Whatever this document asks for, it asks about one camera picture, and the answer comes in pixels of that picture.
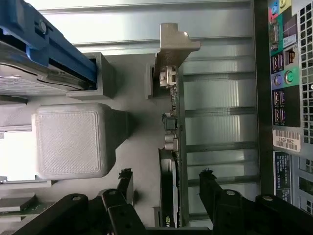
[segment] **screw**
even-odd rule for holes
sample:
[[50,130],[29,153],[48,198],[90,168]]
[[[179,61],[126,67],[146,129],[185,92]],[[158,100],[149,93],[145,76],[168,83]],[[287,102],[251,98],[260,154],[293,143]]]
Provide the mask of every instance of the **screw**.
[[270,196],[264,196],[263,199],[269,202],[273,200]]
[[230,190],[228,190],[226,193],[229,196],[234,196],[235,195],[235,192],[234,191],[230,191]]
[[81,197],[74,197],[73,201],[79,201],[81,199]]
[[45,22],[43,20],[40,20],[39,26],[44,34],[47,33],[47,25],[45,25]]

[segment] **sticker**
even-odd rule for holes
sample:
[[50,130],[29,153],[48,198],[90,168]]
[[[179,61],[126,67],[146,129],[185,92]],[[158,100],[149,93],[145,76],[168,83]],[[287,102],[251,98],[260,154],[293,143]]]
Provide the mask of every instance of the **sticker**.
[[295,152],[300,152],[300,134],[292,131],[273,130],[273,145]]
[[291,155],[274,152],[274,195],[291,203]]

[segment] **ethernet port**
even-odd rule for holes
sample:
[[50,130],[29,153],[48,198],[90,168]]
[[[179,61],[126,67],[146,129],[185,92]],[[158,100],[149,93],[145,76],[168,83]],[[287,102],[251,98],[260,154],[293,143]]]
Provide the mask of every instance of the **ethernet port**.
[[293,48],[285,51],[285,61],[286,65],[292,64],[295,61],[295,51],[293,51]]

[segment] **black label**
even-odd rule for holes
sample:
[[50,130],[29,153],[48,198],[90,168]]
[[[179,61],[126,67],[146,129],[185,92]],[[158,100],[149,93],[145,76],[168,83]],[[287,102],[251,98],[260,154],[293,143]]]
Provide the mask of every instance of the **black label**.
[[275,152],[276,196],[291,203],[291,156]]

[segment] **connector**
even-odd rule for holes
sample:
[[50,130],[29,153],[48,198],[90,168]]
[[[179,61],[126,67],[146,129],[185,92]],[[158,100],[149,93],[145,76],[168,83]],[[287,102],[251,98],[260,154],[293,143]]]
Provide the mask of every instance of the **connector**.
[[275,123],[280,123],[280,110],[274,109],[274,121]]
[[280,105],[285,104],[285,92],[284,91],[279,91],[279,103]]
[[271,67],[272,67],[272,72],[275,72],[275,71],[277,71],[279,69],[278,55],[275,55],[275,56],[272,57]]
[[284,56],[282,53],[278,55],[278,70],[283,70],[284,68]]
[[286,121],[286,112],[283,108],[280,109],[280,122],[284,123]]
[[280,104],[280,94],[278,91],[273,92],[273,101],[274,101],[274,105]]
[[293,51],[293,48],[290,50],[285,51],[285,62],[286,65],[292,64],[295,60],[296,54]]

